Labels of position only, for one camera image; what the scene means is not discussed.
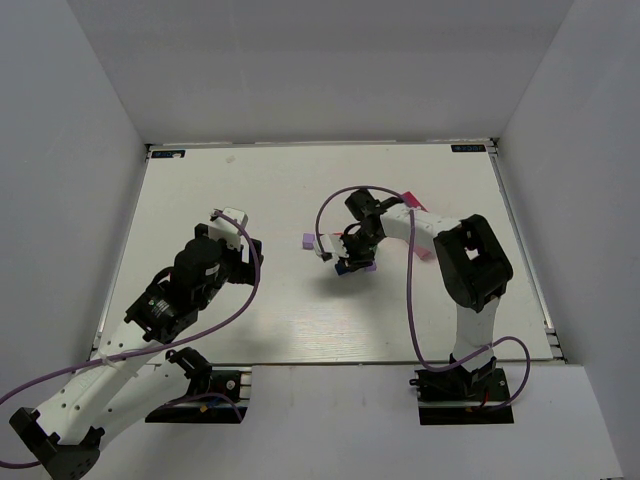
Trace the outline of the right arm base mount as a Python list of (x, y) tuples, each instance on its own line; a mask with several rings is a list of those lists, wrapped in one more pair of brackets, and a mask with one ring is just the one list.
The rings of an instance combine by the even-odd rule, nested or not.
[(456, 371), (417, 370), (409, 385), (416, 391), (422, 426), (508, 425), (514, 423), (505, 372), (497, 368), (468, 390)]

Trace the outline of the large lilac wood block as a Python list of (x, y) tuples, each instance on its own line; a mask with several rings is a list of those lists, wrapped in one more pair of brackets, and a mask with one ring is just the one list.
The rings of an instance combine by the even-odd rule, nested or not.
[(304, 233), (302, 237), (302, 248), (304, 250), (314, 249), (315, 235), (312, 233)]

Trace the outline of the left blue table label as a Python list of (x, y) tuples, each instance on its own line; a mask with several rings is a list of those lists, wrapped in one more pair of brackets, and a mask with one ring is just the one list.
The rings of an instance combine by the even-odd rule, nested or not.
[(151, 152), (152, 158), (183, 158), (186, 154), (185, 150), (154, 150)]

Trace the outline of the dark blue wood block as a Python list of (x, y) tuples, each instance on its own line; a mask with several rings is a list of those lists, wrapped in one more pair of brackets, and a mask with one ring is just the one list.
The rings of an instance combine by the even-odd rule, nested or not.
[(339, 276), (356, 271), (356, 268), (346, 259), (339, 259), (334, 267)]

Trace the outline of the pink plastic box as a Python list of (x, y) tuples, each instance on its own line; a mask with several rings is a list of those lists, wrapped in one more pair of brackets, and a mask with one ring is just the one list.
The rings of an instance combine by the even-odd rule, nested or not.
[(411, 192), (405, 191), (402, 194), (403, 205), (399, 213), (399, 230), (401, 238), (410, 242), (411, 226), (410, 213), (414, 214), (414, 235), (413, 247), (414, 254), (422, 261), (426, 261), (435, 253), (433, 245), (434, 226), (433, 218), (424, 205)]

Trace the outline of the blue table label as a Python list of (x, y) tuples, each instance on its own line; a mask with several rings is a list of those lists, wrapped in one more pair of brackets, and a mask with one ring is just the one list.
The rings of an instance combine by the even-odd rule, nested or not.
[(152, 158), (183, 158), (186, 154), (185, 150), (154, 150), (151, 152)]
[(486, 146), (482, 144), (453, 144), (451, 150), (454, 153), (482, 153)]

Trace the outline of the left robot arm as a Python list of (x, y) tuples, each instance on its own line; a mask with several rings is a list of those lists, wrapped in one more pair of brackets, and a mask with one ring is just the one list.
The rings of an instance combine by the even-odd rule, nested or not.
[(260, 241), (239, 211), (216, 212), (159, 271), (127, 309), (123, 323), (91, 359), (65, 368), (69, 381), (35, 408), (21, 407), (9, 424), (52, 479), (81, 479), (121, 432), (156, 409), (219, 398), (213, 366), (182, 333), (227, 284), (256, 288)]

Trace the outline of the right blue table label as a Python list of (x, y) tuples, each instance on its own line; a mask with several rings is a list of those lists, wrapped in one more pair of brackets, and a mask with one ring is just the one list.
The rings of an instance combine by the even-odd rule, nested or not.
[(451, 150), (454, 153), (482, 153), (486, 146), (482, 144), (453, 144)]

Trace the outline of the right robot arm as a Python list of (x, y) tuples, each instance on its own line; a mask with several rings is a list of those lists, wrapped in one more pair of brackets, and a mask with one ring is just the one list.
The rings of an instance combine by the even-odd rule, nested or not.
[(356, 222), (340, 236), (336, 270), (365, 269), (387, 238), (411, 242), (435, 256), (446, 292), (456, 304), (456, 339), (448, 371), (427, 374), (430, 385), (452, 399), (481, 390), (493, 373), (491, 343), (500, 298), (513, 278), (513, 268), (488, 221), (474, 214), (457, 220), (411, 207), (399, 198), (384, 201), (367, 189), (349, 195), (345, 205)]

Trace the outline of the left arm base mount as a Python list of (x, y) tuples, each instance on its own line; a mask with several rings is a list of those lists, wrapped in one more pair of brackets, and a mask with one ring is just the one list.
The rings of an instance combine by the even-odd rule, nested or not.
[(168, 350), (165, 359), (178, 366), (186, 390), (150, 412), (148, 424), (240, 424), (250, 401), (251, 368), (219, 367), (191, 347)]

